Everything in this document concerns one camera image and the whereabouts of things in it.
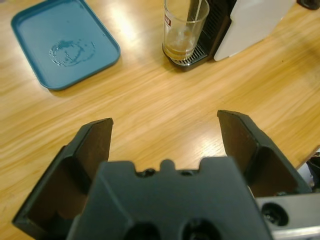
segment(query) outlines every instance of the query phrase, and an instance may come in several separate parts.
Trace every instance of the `coffee machine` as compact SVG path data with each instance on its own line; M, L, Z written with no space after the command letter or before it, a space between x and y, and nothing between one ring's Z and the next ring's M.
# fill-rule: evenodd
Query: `coffee machine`
M184 71L231 57L267 37L295 0L207 0L209 14L196 48L185 60L169 60ZM191 1L189 14L197 10Z

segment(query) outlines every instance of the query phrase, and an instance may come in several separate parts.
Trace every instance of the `drip tray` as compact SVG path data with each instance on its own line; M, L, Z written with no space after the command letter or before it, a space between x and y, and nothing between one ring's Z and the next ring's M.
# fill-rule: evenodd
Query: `drip tray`
M200 60L206 58L207 56L208 55L205 53L204 49L199 44L197 44L191 57L185 60L173 60L171 58L170 60L176 65L186 67L186 66L195 64L196 62L199 62Z

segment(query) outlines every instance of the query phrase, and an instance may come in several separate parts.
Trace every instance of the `water stain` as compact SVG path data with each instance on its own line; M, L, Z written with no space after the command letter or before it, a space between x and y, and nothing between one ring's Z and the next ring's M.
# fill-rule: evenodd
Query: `water stain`
M79 39L77 42L61 40L50 50L52 62L58 66L71 67L91 59L96 53L95 44Z

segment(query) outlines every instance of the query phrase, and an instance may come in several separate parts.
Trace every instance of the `wood grain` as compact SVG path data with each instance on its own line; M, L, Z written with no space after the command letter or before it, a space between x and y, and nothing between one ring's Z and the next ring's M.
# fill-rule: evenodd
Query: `wood grain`
M218 109L251 116L297 166L320 143L320 14L295 5L249 49L192 71L162 52L162 0L87 0L121 47L116 65L63 91L38 83L10 26L40 1L0 3L0 239L29 239L11 220L80 126L114 120L110 161L197 168L224 155Z

